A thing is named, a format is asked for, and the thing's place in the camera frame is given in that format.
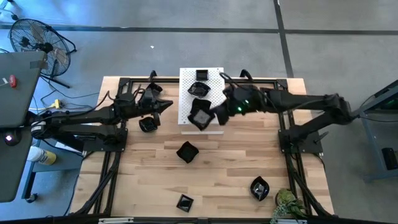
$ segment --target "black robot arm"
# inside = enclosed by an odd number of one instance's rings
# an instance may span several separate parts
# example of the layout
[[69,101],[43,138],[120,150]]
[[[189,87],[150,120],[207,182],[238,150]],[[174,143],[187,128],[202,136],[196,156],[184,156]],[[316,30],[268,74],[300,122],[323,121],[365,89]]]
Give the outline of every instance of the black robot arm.
[[[107,93],[101,103],[107,97],[113,100],[113,103],[99,110],[55,113],[46,111],[28,123],[32,136],[36,139],[54,138],[79,151],[120,151],[124,147],[118,147],[118,144],[123,145],[127,138],[127,129],[124,126],[117,127],[117,124],[150,114],[154,117],[155,125],[160,126],[159,115],[173,104],[173,101],[158,99],[161,91],[160,86],[151,83],[146,89],[139,88],[134,93],[127,91],[116,95],[115,99],[110,98]],[[141,97],[136,102],[138,93],[141,93]],[[102,125],[84,125],[87,123]],[[81,137],[92,137],[95,145],[93,142],[83,142]]]
[[209,111],[215,113],[220,125],[225,125],[230,116],[253,112],[281,113],[288,110],[321,110],[324,113],[303,125],[295,125],[285,130],[283,135],[290,143],[297,143],[309,134],[331,124],[348,124],[354,120],[350,116],[349,103],[334,95],[293,95],[285,90],[260,88],[254,85],[231,85],[223,91],[225,101]]

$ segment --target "concrete floor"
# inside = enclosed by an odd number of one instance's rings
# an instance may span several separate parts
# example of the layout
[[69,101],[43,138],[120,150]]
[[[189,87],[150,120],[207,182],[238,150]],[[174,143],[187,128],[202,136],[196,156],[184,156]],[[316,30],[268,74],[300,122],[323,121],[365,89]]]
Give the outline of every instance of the concrete floor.
[[[19,17],[51,25],[277,29],[271,0],[101,0],[101,4],[98,0],[15,1],[17,5],[7,4],[6,9]],[[279,2],[286,29],[398,29],[395,0]],[[0,15],[0,21],[12,22],[5,14]],[[0,30],[0,48],[12,50],[7,33],[8,30]],[[70,68],[59,78],[71,84],[70,90],[60,88],[71,96],[99,91],[105,75],[146,76],[156,70],[159,75],[171,76],[178,75],[180,67],[224,67],[232,76],[237,76],[242,68],[254,77],[287,76],[279,34],[83,31],[61,34],[78,47]],[[305,79],[309,94],[339,93],[351,103],[352,109],[398,77],[396,35],[287,35],[287,45],[294,77]],[[39,82],[36,99],[50,91],[45,84]],[[54,94],[47,101],[56,98],[64,99]],[[97,96],[91,96],[73,102],[93,106],[96,99]],[[395,131],[394,123],[379,124],[378,128]],[[362,180],[363,175],[374,171],[374,160],[361,123],[332,125],[322,131],[330,132],[322,144],[335,213],[345,218],[396,223],[398,178],[372,183]],[[15,201],[0,204],[0,220],[63,215],[75,179],[76,173],[72,172],[64,176],[39,175],[34,191],[41,200],[25,203],[20,199],[20,191]]]

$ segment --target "wooden tabletop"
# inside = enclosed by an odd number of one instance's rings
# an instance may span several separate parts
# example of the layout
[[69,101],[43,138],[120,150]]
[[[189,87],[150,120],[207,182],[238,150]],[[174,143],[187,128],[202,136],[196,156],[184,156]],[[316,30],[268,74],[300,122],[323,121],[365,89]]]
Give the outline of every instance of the wooden tabletop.
[[[104,77],[99,100],[108,90],[115,96],[119,78]],[[291,93],[306,94],[303,79],[288,78],[287,81]],[[154,133],[143,133],[139,118],[128,121],[129,137],[119,166],[112,216],[271,217],[277,191],[289,188],[285,159],[279,152],[277,115],[235,116],[224,127],[222,135],[181,135],[177,124],[178,83],[160,85],[164,89],[161,98],[173,100],[174,104],[161,114],[162,125]],[[107,99],[103,106],[111,103]],[[297,110],[294,118],[297,124],[302,124],[312,116],[309,111]],[[189,164],[175,153],[185,141],[199,149]],[[83,162],[71,212],[81,208],[97,187],[103,157],[104,153],[96,152]],[[323,207],[333,213],[322,163],[311,154],[302,157],[309,189]],[[259,175],[271,188],[261,202],[249,192],[251,182]],[[181,194],[194,199],[189,213],[176,208]]]

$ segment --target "bottle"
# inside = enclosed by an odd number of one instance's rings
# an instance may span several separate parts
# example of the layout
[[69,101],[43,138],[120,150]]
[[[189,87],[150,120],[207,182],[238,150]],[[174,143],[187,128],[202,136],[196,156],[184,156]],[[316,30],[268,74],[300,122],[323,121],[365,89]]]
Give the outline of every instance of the bottle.
[[36,146],[31,146],[27,160],[31,162],[38,162],[43,165],[51,165],[55,162],[57,155],[55,153],[41,149]]

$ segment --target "fan guard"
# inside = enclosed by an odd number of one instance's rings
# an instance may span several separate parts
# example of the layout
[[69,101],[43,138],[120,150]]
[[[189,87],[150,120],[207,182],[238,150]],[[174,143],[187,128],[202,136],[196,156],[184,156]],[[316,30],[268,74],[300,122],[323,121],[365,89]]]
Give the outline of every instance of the fan guard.
[[43,75],[55,77],[68,70],[68,45],[51,26],[33,19],[20,19],[12,25],[9,37],[15,52],[42,50],[47,54],[48,67],[42,69]]

